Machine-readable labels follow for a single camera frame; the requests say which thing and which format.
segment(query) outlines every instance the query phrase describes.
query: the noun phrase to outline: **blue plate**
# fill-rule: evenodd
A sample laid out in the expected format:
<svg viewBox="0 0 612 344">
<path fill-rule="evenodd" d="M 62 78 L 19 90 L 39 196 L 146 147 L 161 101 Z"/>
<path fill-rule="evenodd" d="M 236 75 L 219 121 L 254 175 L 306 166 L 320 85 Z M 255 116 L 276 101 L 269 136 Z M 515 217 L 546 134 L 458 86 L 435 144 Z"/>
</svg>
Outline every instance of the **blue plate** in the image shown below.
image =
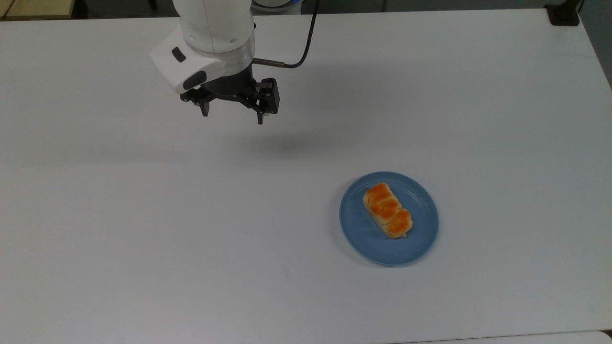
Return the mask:
<svg viewBox="0 0 612 344">
<path fill-rule="evenodd" d="M 365 192 L 385 182 L 412 215 L 406 237 L 391 239 L 365 210 Z M 356 180 L 340 203 L 340 226 L 351 245 L 369 260 L 385 266 L 406 265 L 427 252 L 438 235 L 438 210 L 416 181 L 395 172 L 374 172 Z"/>
</svg>

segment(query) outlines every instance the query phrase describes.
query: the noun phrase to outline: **robotic arm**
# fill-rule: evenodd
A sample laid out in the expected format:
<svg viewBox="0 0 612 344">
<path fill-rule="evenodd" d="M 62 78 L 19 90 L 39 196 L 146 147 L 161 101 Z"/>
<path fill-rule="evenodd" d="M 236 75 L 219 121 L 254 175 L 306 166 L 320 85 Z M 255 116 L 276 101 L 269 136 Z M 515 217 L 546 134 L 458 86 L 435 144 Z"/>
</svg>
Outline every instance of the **robotic arm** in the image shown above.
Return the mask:
<svg viewBox="0 0 612 344">
<path fill-rule="evenodd" d="M 181 100 L 208 116 L 214 99 L 240 102 L 263 116 L 278 111 L 276 80 L 253 79 L 255 56 L 251 0 L 173 0 L 180 25 L 151 52 L 151 59 Z"/>
</svg>

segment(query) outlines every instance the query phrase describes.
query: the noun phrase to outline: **black cable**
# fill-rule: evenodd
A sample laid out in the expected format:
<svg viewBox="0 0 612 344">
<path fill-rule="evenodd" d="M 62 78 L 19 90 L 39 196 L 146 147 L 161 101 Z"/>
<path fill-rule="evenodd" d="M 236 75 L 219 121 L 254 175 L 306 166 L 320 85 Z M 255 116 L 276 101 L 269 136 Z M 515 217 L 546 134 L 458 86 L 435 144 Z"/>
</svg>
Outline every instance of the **black cable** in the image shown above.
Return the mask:
<svg viewBox="0 0 612 344">
<path fill-rule="evenodd" d="M 586 1 L 586 0 L 582 0 L 582 1 L 580 2 L 580 6 L 578 7 L 578 13 L 580 13 L 580 11 L 582 11 L 582 7 L 584 6 L 584 2 L 585 2 L 585 1 Z"/>
<path fill-rule="evenodd" d="M 319 12 L 320 2 L 321 0 L 316 0 L 315 10 L 312 12 L 312 19 L 310 20 L 310 30 L 308 32 L 308 40 L 306 41 L 306 49 L 304 49 L 304 54 L 302 55 L 302 58 L 296 64 L 285 64 L 285 68 L 298 68 L 306 60 L 306 55 L 308 55 L 308 50 L 310 49 L 310 41 L 312 40 L 312 32 L 315 30 L 316 14 L 317 12 Z"/>
<path fill-rule="evenodd" d="M 321 0 L 316 0 L 315 10 L 312 12 L 312 19 L 310 20 L 310 30 L 308 32 L 308 40 L 306 40 L 306 48 L 304 49 L 304 54 L 300 61 L 296 64 L 286 64 L 280 61 L 266 60 L 266 59 L 253 59 L 253 64 L 262 64 L 269 65 L 271 67 L 279 67 L 279 68 L 298 68 L 301 66 L 306 60 L 306 55 L 308 55 L 308 50 L 310 49 L 310 41 L 312 40 L 312 32 L 315 30 L 315 20 L 316 14 L 319 12 L 319 2 Z"/>
</svg>

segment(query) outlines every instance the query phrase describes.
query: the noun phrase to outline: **orange glaze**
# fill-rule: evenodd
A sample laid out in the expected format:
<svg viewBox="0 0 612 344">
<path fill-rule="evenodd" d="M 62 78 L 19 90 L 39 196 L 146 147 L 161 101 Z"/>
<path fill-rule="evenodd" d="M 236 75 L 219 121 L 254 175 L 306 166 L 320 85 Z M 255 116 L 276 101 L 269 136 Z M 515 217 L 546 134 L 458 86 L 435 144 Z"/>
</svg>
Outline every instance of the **orange glaze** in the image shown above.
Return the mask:
<svg viewBox="0 0 612 344">
<path fill-rule="evenodd" d="M 364 202 L 369 207 L 372 216 L 380 219 L 379 225 L 385 225 L 386 234 L 391 238 L 405 236 L 404 233 L 412 227 L 410 212 L 403 209 L 400 202 L 385 183 L 376 184 L 365 193 Z"/>
<path fill-rule="evenodd" d="M 397 215 L 393 216 L 391 221 L 389 221 L 387 230 L 389 230 L 391 233 L 404 232 L 408 227 L 409 219 L 410 212 L 407 209 L 402 209 L 397 213 Z"/>
</svg>

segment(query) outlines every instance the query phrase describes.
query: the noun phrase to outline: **bread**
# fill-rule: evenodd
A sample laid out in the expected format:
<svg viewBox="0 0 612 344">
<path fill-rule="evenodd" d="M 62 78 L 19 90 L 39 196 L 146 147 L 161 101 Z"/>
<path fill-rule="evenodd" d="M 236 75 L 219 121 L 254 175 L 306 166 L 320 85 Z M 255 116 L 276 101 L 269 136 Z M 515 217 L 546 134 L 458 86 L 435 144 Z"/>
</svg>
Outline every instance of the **bread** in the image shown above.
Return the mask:
<svg viewBox="0 0 612 344">
<path fill-rule="evenodd" d="M 385 183 L 376 184 L 365 192 L 364 206 L 384 234 L 391 239 L 406 236 L 406 232 L 412 228 L 410 212 L 402 208 Z"/>
</svg>

